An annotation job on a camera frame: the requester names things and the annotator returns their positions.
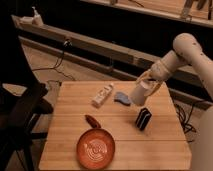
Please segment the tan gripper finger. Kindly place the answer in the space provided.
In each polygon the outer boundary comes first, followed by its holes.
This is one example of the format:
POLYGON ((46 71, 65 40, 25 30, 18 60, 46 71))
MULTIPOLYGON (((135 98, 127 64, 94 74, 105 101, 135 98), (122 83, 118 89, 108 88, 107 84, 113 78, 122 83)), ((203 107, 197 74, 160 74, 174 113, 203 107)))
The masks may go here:
POLYGON ((150 75, 150 71, 147 70, 137 78, 136 83, 139 84, 141 81, 144 81, 144 80, 150 81, 151 79, 152 79, 152 77, 150 75))
POLYGON ((159 81, 150 81, 149 82, 150 88, 146 92, 146 96, 151 96, 154 94, 161 86, 161 83, 159 81))

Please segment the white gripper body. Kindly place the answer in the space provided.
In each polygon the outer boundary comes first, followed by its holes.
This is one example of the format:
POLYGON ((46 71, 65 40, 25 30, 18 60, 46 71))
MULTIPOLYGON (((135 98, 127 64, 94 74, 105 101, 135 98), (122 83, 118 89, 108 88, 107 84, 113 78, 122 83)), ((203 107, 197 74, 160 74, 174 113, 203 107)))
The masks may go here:
POLYGON ((172 76, 170 61, 158 60, 150 68, 151 77, 159 82, 164 82, 172 76))

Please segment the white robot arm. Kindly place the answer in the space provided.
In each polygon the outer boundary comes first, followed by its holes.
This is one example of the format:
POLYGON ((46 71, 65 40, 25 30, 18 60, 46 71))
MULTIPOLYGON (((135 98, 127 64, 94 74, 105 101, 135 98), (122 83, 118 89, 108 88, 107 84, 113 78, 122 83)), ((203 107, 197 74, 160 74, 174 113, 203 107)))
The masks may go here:
MULTIPOLYGON (((152 92, 182 66, 190 64, 213 100, 213 60, 202 50, 196 38, 181 33, 173 40, 173 49, 139 76, 136 84, 151 82, 152 92)), ((203 113, 192 151, 191 171, 213 171, 213 104, 203 113)))

